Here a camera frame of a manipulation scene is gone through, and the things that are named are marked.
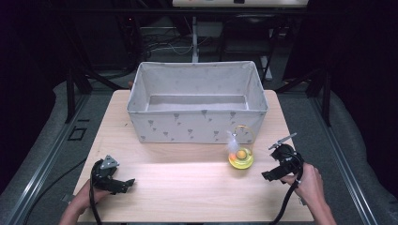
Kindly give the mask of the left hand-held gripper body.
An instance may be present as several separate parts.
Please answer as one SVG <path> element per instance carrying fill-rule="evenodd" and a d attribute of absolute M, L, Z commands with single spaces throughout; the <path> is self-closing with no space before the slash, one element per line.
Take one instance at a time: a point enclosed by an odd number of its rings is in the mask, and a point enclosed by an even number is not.
<path fill-rule="evenodd" d="M 95 188 L 116 194 L 116 189 L 125 187 L 125 183 L 113 178 L 119 163 L 110 155 L 98 160 L 91 170 L 91 181 Z"/>

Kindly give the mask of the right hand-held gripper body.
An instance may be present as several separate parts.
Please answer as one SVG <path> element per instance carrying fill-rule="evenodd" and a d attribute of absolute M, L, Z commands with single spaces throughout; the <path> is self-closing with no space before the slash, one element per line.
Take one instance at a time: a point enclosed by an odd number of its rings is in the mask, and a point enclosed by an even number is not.
<path fill-rule="evenodd" d="M 304 160 L 301 154 L 286 143 L 286 141 L 295 136 L 296 133 L 293 133 L 281 138 L 269 148 L 269 150 L 272 150 L 270 155 L 279 162 L 279 166 L 274 169 L 279 170 L 280 177 L 284 177 L 290 173 L 298 174 L 302 170 Z"/>

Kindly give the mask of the yellow cat toy with feather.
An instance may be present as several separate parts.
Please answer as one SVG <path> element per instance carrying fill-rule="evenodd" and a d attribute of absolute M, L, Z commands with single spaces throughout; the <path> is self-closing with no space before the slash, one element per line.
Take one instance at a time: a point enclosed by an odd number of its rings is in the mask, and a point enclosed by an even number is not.
<path fill-rule="evenodd" d="M 252 166 L 254 140 L 254 133 L 245 125 L 238 125 L 228 132 L 228 160 L 234 168 L 246 170 Z"/>

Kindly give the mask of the grey printed fabric storage box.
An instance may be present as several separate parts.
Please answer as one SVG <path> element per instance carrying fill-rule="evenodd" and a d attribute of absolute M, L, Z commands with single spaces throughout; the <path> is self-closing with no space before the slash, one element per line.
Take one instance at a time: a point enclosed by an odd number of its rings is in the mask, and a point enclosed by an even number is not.
<path fill-rule="evenodd" d="M 252 61 L 144 62 L 127 104 L 142 143 L 250 143 L 267 111 Z"/>

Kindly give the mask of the person's left hand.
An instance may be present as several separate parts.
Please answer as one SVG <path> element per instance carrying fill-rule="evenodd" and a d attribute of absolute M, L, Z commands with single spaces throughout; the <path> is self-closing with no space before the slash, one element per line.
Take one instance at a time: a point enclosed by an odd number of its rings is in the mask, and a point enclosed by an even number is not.
<path fill-rule="evenodd" d="M 82 188 L 78 191 L 77 195 L 73 198 L 69 207 L 72 209 L 72 212 L 76 215 L 81 215 L 87 208 L 90 207 L 90 181 L 87 180 Z M 98 189 L 93 187 L 94 193 L 94 203 L 100 202 L 105 196 L 109 195 L 110 192 L 107 190 Z"/>

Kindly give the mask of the person's right hand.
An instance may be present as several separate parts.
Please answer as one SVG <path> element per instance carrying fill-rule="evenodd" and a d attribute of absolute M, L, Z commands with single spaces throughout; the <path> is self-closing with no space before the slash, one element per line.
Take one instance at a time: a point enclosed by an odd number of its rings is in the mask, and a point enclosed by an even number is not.
<path fill-rule="evenodd" d="M 310 207 L 319 206 L 325 201 L 323 180 L 318 169 L 312 164 L 303 164 L 301 178 L 298 175 L 286 175 L 282 178 L 282 181 L 290 186 L 297 182 L 295 192 Z"/>

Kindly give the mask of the black chair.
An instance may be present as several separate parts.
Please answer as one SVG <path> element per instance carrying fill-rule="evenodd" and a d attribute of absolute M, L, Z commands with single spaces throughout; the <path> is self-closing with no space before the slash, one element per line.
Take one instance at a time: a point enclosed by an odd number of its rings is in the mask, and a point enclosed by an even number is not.
<path fill-rule="evenodd" d="M 222 26 L 220 60 L 227 54 L 256 54 L 272 58 L 276 40 L 285 25 L 278 15 L 237 15 Z"/>

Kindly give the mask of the white stand pole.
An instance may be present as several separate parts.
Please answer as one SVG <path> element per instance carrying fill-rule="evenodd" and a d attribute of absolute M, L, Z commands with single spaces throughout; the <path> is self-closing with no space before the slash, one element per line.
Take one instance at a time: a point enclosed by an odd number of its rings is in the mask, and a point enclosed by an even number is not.
<path fill-rule="evenodd" d="M 192 62 L 199 62 L 199 49 L 198 49 L 198 31 L 197 31 L 197 20 L 196 17 L 192 17 Z"/>

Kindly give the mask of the light desk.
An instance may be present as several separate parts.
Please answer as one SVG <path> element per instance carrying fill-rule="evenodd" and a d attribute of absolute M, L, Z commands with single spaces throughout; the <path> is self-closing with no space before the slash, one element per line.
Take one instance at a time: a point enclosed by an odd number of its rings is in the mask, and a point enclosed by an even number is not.
<path fill-rule="evenodd" d="M 309 0 L 172 0 L 181 8 L 306 8 Z"/>

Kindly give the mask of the metal floor rail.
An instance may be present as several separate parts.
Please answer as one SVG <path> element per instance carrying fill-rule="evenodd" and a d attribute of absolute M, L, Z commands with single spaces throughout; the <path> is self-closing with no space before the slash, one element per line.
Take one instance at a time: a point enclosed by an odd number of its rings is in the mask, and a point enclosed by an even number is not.
<path fill-rule="evenodd" d="M 321 105 L 317 98 L 310 97 L 309 102 L 313 108 L 315 113 L 315 117 L 318 120 L 321 128 L 324 130 L 327 139 L 329 140 L 329 144 L 331 146 L 331 152 L 333 154 L 333 158 L 336 161 L 339 172 L 344 180 L 344 184 L 349 192 L 349 195 L 355 204 L 357 211 L 360 215 L 361 221 L 363 225 L 379 225 L 377 219 L 375 218 L 375 214 L 373 213 L 363 191 L 360 187 L 357 178 L 353 174 L 353 171 L 348 164 L 348 161 L 344 155 L 343 149 L 339 144 L 333 127 L 328 126 L 325 122 L 322 113 L 321 113 Z"/>
<path fill-rule="evenodd" d="M 49 121 L 5 192 L 0 225 L 57 225 L 73 194 L 102 117 L 100 99 L 83 95 L 66 124 L 57 102 Z"/>

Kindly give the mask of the black frame post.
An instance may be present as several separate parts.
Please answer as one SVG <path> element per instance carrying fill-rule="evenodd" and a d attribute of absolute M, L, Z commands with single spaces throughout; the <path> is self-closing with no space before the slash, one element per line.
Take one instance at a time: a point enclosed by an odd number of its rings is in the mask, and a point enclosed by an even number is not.
<path fill-rule="evenodd" d="M 65 123 L 68 124 L 72 120 L 75 114 L 75 88 L 74 88 L 73 74 L 71 70 L 69 70 L 69 73 L 67 75 L 66 84 L 67 84 L 68 113 Z"/>
<path fill-rule="evenodd" d="M 330 75 L 325 71 L 324 87 L 323 87 L 323 104 L 322 104 L 322 117 L 326 125 L 330 126 L 329 121 L 329 103 L 330 101 Z"/>

